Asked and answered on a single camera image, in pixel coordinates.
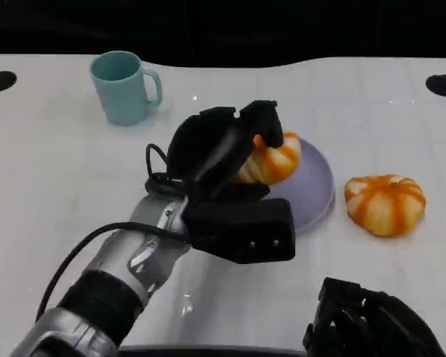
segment white tabletop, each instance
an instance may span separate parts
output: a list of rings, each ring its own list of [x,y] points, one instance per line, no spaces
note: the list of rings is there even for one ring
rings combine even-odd
[[[92,58],[0,55],[0,70],[18,76],[0,93],[0,356],[32,326],[71,248],[93,229],[129,218],[145,194],[145,146],[167,147],[178,125],[202,109],[240,109],[257,98],[277,100],[283,126],[326,155],[337,185],[334,210],[297,238],[288,263],[237,266],[191,251],[126,343],[301,350],[323,278],[332,276],[401,298],[446,350],[446,98],[424,85],[429,75],[446,74],[446,59],[146,65],[162,78],[164,104],[153,118],[122,128],[104,118],[88,75]],[[346,181],[382,173],[410,176],[426,193],[425,218],[408,238],[376,239],[346,215]],[[53,303],[102,241],[78,256]]]

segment orange pumpkin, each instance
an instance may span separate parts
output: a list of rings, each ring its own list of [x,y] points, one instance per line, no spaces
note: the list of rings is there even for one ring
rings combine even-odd
[[[237,181],[277,184],[286,180],[299,166],[301,148],[297,134],[285,132],[284,144],[278,148],[267,147],[259,135],[253,142],[255,149],[239,170]]]
[[[393,174],[352,178],[345,186],[345,202],[355,223],[382,237],[411,232],[426,207],[418,184]]]

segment light blue mug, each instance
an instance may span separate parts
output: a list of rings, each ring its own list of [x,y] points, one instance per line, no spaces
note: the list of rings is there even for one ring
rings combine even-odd
[[[148,101],[143,75],[155,81],[157,99]],[[91,77],[110,123],[132,125],[141,122],[151,108],[162,102],[162,84],[158,74],[142,68],[140,58],[126,51],[100,55],[91,64]]]

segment black background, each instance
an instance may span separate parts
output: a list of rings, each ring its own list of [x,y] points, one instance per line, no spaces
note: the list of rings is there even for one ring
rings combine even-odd
[[[111,49],[195,67],[446,57],[446,0],[0,0],[0,53]]]

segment purple plate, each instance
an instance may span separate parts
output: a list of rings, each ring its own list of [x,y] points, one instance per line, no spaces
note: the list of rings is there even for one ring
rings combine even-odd
[[[335,183],[326,158],[314,145],[300,139],[302,157],[297,171],[287,180],[271,186],[268,199],[283,198],[291,203],[296,233],[308,230],[329,211]]]

